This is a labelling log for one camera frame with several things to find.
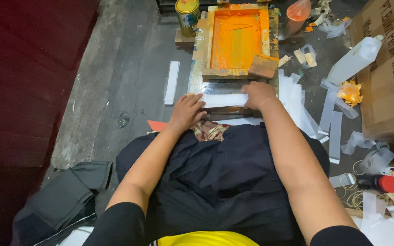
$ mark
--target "yellow shirt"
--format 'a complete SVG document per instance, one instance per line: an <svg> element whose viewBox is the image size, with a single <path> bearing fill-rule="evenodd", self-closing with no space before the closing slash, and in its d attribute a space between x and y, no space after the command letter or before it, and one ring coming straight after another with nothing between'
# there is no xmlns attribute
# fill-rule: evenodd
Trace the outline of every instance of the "yellow shirt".
<svg viewBox="0 0 394 246"><path fill-rule="evenodd" d="M259 246L250 238L236 232L190 232L163 237L158 246Z"/></svg>

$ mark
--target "plaid cloth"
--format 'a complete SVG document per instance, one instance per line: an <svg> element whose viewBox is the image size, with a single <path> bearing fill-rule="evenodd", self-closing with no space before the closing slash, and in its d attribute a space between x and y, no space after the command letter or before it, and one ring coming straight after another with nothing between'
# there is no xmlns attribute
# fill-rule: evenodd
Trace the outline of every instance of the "plaid cloth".
<svg viewBox="0 0 394 246"><path fill-rule="evenodd" d="M199 141L223 141L223 132L226 131L229 126L230 125L200 120L195 126L191 127L191 130L193 130L194 135Z"/></svg>

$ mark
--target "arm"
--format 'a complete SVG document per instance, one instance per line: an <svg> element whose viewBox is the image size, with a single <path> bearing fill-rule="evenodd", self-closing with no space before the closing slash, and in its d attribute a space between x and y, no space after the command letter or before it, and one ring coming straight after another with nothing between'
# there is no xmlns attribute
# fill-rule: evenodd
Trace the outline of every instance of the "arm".
<svg viewBox="0 0 394 246"><path fill-rule="evenodd" d="M260 110L264 117L275 168L306 243L330 226L357 228L274 88L252 81L242 92L249 94L245 107Z"/></svg>
<svg viewBox="0 0 394 246"><path fill-rule="evenodd" d="M202 95L183 95L179 98L170 121L132 165L106 209L117 203L132 202L147 214L148 199L161 178L174 145L182 133L206 114L198 112L205 105L205 102L198 102Z"/></svg>

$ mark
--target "folded black cloth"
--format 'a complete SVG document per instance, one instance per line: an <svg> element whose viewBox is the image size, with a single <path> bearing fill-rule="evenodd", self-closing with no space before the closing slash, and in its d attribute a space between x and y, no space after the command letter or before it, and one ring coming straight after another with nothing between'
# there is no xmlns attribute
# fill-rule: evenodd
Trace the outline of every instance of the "folded black cloth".
<svg viewBox="0 0 394 246"><path fill-rule="evenodd" d="M136 138L121 151L119 181L156 135ZM325 149L318 140L304 136L328 175ZM192 131L181 136L150 197L147 243L201 230L238 232L261 246L302 243L265 126L232 126L223 138L199 142Z"/></svg>
<svg viewBox="0 0 394 246"><path fill-rule="evenodd" d="M112 162L81 162L31 196L13 222L11 245L29 246L95 216L94 193L107 188Z"/></svg>

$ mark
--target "orange plastic bag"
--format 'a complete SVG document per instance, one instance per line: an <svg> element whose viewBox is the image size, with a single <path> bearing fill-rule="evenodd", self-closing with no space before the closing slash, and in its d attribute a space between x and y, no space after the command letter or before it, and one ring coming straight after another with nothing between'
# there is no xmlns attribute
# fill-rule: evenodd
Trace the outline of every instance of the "orange plastic bag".
<svg viewBox="0 0 394 246"><path fill-rule="evenodd" d="M351 107L361 103L363 96L360 96L361 84L356 85L355 81L345 81L340 86L340 91L337 97L344 99L344 101Z"/></svg>
<svg viewBox="0 0 394 246"><path fill-rule="evenodd" d="M286 23L282 24L280 40L286 39L297 33L302 28L302 25L305 23L310 12L311 2L309 0L299 0L288 7L288 20Z"/></svg>

